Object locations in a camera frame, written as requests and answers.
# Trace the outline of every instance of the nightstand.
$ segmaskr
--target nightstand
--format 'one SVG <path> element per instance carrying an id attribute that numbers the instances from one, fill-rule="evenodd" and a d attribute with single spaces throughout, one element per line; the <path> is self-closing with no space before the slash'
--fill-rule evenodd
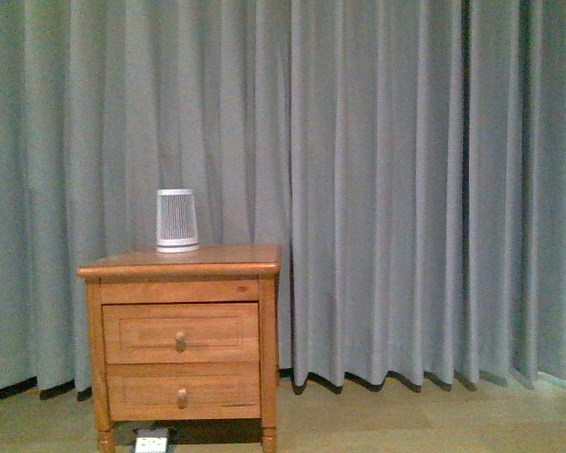
<path id="1" fill-rule="evenodd" d="M 101 452 L 116 421 L 259 418 L 275 453 L 279 260 L 275 244 L 206 245 L 79 269 Z"/>

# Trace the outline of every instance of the drawer knob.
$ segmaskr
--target drawer knob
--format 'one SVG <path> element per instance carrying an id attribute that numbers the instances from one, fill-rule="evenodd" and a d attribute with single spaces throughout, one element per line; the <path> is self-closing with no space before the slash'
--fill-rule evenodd
<path id="1" fill-rule="evenodd" d="M 176 333 L 174 338 L 176 339 L 176 352 L 184 351 L 187 348 L 187 335 L 185 334 L 185 332 Z"/>
<path id="2" fill-rule="evenodd" d="M 180 389 L 176 397 L 176 405 L 179 409 L 185 409 L 189 406 L 189 392 L 187 389 Z"/>

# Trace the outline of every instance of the electrical outlet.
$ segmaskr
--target electrical outlet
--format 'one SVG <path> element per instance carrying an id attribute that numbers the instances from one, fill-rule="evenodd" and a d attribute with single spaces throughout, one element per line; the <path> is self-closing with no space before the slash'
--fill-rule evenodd
<path id="1" fill-rule="evenodd" d="M 139 429 L 134 453 L 166 453 L 168 451 L 168 429 Z"/>

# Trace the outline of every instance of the speaker grille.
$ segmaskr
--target speaker grille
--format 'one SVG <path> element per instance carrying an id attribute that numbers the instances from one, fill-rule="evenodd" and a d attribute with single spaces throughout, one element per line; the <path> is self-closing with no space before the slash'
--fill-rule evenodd
<path id="1" fill-rule="evenodd" d="M 158 252 L 197 250 L 197 219 L 191 189 L 158 191 Z"/>

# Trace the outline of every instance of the floor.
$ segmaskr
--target floor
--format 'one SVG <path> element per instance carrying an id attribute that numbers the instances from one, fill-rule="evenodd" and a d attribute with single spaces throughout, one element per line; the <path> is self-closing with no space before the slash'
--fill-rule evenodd
<path id="1" fill-rule="evenodd" d="M 481 380 L 449 391 L 427 380 L 420 393 L 389 377 L 379 391 L 347 381 L 336 394 L 309 383 L 278 389 L 279 453 L 566 452 L 566 383 L 540 379 L 534 390 L 512 380 Z M 117 453 L 132 453 L 134 428 L 116 431 Z M 254 421 L 174 424 L 169 453 L 259 453 Z M 39 401 L 29 391 L 0 401 L 0 453 L 89 453 L 92 401 L 75 393 Z"/>

